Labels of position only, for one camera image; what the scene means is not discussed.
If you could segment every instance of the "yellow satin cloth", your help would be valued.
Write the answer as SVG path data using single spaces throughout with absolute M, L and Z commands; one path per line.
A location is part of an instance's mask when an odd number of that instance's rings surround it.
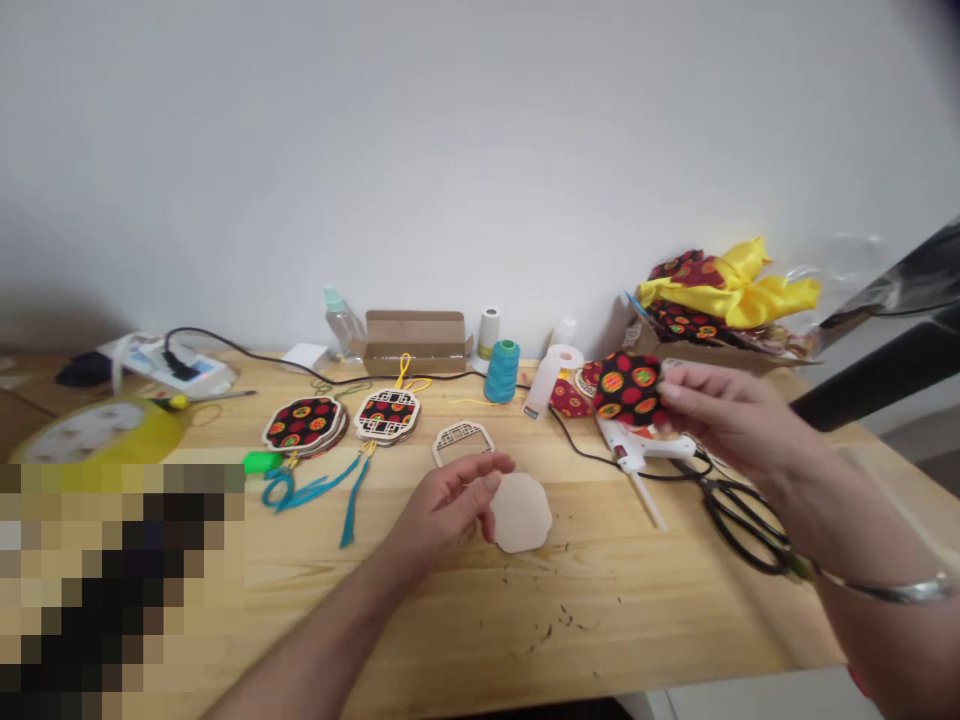
M 773 322 L 801 310 L 811 310 L 820 299 L 820 283 L 807 278 L 788 283 L 784 277 L 766 277 L 754 282 L 767 257 L 762 237 L 734 245 L 723 257 L 712 260 L 723 276 L 723 287 L 687 287 L 672 278 L 657 278 L 637 287 L 640 304 L 668 300 L 723 318 L 732 328 L 749 329 Z

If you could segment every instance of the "pixelated area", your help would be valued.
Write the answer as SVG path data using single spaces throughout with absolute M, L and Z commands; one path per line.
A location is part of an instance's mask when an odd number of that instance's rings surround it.
M 182 716 L 242 621 L 243 490 L 239 465 L 0 466 L 3 715 Z

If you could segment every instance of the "cardboard box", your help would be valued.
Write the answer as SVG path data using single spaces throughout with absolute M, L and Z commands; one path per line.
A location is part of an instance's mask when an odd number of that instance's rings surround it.
M 411 356 L 408 374 L 458 373 L 467 369 L 473 349 L 473 335 L 463 336 L 463 313 L 369 310 L 369 339 L 350 349 L 370 375 L 399 375 L 403 353 Z
M 639 313 L 637 321 L 631 327 L 632 332 L 639 329 L 639 336 L 629 344 L 629 352 L 635 355 L 653 355 L 660 360 L 683 360 L 685 362 L 699 362 L 707 365 L 746 370 L 754 375 L 763 376 L 772 370 L 781 367 L 802 367 L 805 365 L 819 365 L 817 362 L 795 360 L 793 358 L 765 355 L 752 350 L 741 350 L 731 347 L 711 347 L 696 345 L 686 340 L 663 342 L 657 331 Z

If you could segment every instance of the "white bottle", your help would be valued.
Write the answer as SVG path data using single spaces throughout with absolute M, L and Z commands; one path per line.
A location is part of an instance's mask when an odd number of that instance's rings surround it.
M 363 323 L 353 314 L 353 310 L 347 306 L 333 285 L 324 285 L 323 294 L 327 301 L 327 324 L 340 342 L 343 359 L 347 362 L 359 361 L 360 358 L 350 348 L 350 343 L 352 340 L 367 341 Z
M 577 336 L 577 321 L 571 317 L 561 318 L 553 326 L 553 335 L 550 337 L 550 345 L 573 345 L 573 340 Z

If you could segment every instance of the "hand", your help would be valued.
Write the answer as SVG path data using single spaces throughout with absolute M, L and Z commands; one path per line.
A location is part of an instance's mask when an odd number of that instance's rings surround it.
M 430 572 L 440 554 L 479 518 L 483 538 L 493 542 L 495 518 L 490 501 L 500 487 L 501 473 L 516 463 L 504 453 L 460 458 L 428 472 L 414 489 L 390 534 L 377 552 L 412 582 Z
M 820 434 L 769 385 L 746 373 L 707 365 L 671 367 L 660 396 L 674 430 L 690 433 L 754 482 L 778 482 L 798 463 L 832 455 Z

